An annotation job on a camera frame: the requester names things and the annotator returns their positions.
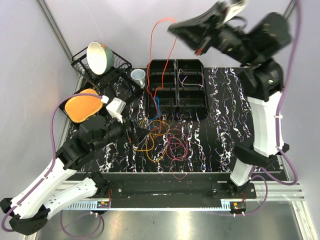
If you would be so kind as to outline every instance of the purple rope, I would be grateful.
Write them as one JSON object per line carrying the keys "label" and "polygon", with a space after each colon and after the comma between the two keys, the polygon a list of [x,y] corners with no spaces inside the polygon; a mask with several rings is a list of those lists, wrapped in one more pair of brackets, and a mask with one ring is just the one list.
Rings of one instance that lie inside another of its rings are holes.
{"label": "purple rope", "polygon": [[[264,182],[264,185],[265,185],[265,196],[264,196],[262,204],[256,210],[254,210],[252,212],[249,212],[249,213],[245,213],[244,215],[243,214],[236,214],[235,215],[236,217],[245,217],[245,216],[254,215],[257,212],[259,212],[264,207],[264,205],[266,204],[267,198],[268,198],[268,184],[267,184],[267,181],[263,176],[260,176],[260,175],[255,175],[251,180],[254,180],[256,178],[262,179],[262,181]],[[234,217],[234,215],[231,215],[231,214],[222,214],[222,213],[210,212],[210,211],[208,211],[208,213],[212,214],[212,215],[223,216],[223,217]]]}
{"label": "purple rope", "polygon": [[61,229],[62,229],[62,231],[67,235],[67,236],[69,236],[69,237],[71,237],[71,238],[74,238],[74,239],[89,239],[89,238],[91,238],[93,235],[95,235],[96,234],[96,232],[99,230],[99,228],[100,228],[100,226],[101,226],[101,223],[104,221],[104,219],[102,218],[102,216],[101,215],[99,215],[98,214],[98,216],[99,216],[99,224],[98,224],[98,226],[96,227],[96,229],[92,232],[92,233],[90,233],[88,236],[75,236],[75,235],[72,235],[72,234],[70,234],[69,232],[67,232],[67,230],[66,230],[66,227],[64,227],[64,224],[63,224],[63,210],[60,212],[60,226],[61,226]]}
{"label": "purple rope", "polygon": [[[297,48],[298,48],[298,43],[299,43],[299,39],[300,39],[300,33],[301,33],[301,25],[302,25],[302,8],[301,8],[301,2],[300,0],[295,0],[296,3],[296,9],[297,9],[297,17],[296,17],[296,29],[295,29],[295,39],[293,42],[293,47],[292,47],[292,51],[290,54],[290,58],[289,58],[289,64],[288,64],[288,69],[286,72],[286,80],[285,80],[285,87],[283,89],[282,95],[280,97],[278,106],[276,108],[276,116],[280,116],[281,114],[281,109],[283,107],[285,98],[287,96],[288,93],[288,89],[292,80],[292,70],[293,70],[293,65],[294,65],[294,60],[295,60],[295,56],[297,53]],[[281,124],[281,119],[280,118],[276,118],[275,119],[275,134],[276,134],[276,145],[279,147],[280,146],[280,124]],[[287,186],[292,186],[295,185],[298,181],[298,173],[297,170],[295,169],[293,163],[290,161],[290,159],[287,157],[287,155],[279,148],[279,152],[281,153],[281,155],[284,157],[284,159],[287,161],[287,163],[289,164],[290,168],[292,169],[293,172],[293,176],[294,176],[294,181],[290,182],[290,183],[286,183],[283,181],[280,181],[279,179],[275,178],[274,176],[272,176],[266,169],[262,168],[262,170],[270,177],[272,178],[274,181],[276,181],[279,184],[283,184],[283,185],[287,185]]]}
{"label": "purple rope", "polygon": [[[50,168],[48,169],[48,171],[44,174],[44,177],[46,178],[49,173],[52,171],[52,169],[54,168],[55,164],[56,164],[56,143],[55,143],[55,137],[54,137],[54,118],[56,115],[56,112],[58,110],[58,108],[60,107],[61,104],[63,104],[65,101],[68,101],[69,99],[73,98],[73,97],[79,97],[79,96],[92,96],[98,99],[102,99],[102,96],[99,95],[95,95],[92,93],[77,93],[77,94],[73,94],[71,96],[66,97],[65,99],[63,99],[61,102],[59,102],[55,107],[54,110],[52,112],[51,115],[51,120],[50,120],[50,138],[51,138],[51,145],[52,145],[52,164],[50,166]],[[30,189],[30,191],[28,191],[23,198],[21,198],[16,204],[19,206],[44,180],[45,178],[41,178],[34,186],[33,188]],[[3,217],[2,221],[1,221],[1,228],[2,230],[4,230],[5,232],[11,233],[14,232],[11,229],[6,228],[5,226],[5,222],[8,218],[8,216],[10,215],[10,213],[12,213],[14,211],[14,209],[17,206],[12,207]]]}

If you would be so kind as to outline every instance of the green bowl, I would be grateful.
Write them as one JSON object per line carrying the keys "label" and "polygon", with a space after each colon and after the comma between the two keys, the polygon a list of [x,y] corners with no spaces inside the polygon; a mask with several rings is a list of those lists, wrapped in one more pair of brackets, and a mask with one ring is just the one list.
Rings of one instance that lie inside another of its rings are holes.
{"label": "green bowl", "polygon": [[114,65],[114,53],[109,47],[99,42],[92,42],[86,49],[89,67],[97,75],[108,72]]}

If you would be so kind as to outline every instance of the marble tabletop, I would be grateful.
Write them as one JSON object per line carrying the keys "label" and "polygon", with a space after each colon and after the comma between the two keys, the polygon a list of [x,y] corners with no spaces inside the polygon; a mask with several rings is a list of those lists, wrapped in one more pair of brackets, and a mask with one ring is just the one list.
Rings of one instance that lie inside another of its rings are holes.
{"label": "marble tabletop", "polygon": [[[254,135],[251,109],[237,77],[239,71],[240,68],[204,69],[210,109],[206,118],[189,120],[188,114],[163,114],[170,127],[181,129],[187,137],[189,150],[184,161],[171,165],[171,160],[164,156],[153,162],[145,152],[135,151],[128,142],[118,139],[96,152],[95,158],[81,172],[229,172],[237,159],[233,154],[234,145],[243,141],[252,143]],[[121,81],[114,88],[119,98],[126,94],[121,91]],[[146,117],[145,98],[142,95],[126,106],[123,115],[142,124]],[[72,138],[75,131],[71,123],[68,138]],[[162,156],[166,137],[157,137],[155,148],[149,152],[152,159]]]}

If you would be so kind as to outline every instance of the orange plate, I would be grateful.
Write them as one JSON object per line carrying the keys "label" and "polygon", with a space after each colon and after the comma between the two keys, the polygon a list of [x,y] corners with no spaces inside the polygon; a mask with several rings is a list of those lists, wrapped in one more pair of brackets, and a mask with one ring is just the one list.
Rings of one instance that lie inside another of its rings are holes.
{"label": "orange plate", "polygon": [[[80,94],[98,95],[98,93],[91,88],[83,90]],[[66,102],[64,109],[72,122],[82,123],[88,117],[96,114],[102,106],[103,103],[97,97],[75,96]]]}

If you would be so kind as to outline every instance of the shiny metal surface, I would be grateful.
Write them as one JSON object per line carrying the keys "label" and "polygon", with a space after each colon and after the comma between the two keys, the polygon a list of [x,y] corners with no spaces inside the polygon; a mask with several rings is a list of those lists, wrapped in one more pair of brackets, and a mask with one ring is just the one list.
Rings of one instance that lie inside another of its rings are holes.
{"label": "shiny metal surface", "polygon": [[[248,211],[256,202],[248,203]],[[82,211],[64,211],[68,225]],[[290,202],[267,202],[253,216],[226,217],[208,212],[109,211],[103,215],[104,230],[93,240],[302,240]],[[70,240],[60,229],[60,214],[41,229],[37,240]],[[98,219],[89,215],[67,230],[77,236],[90,234]]]}

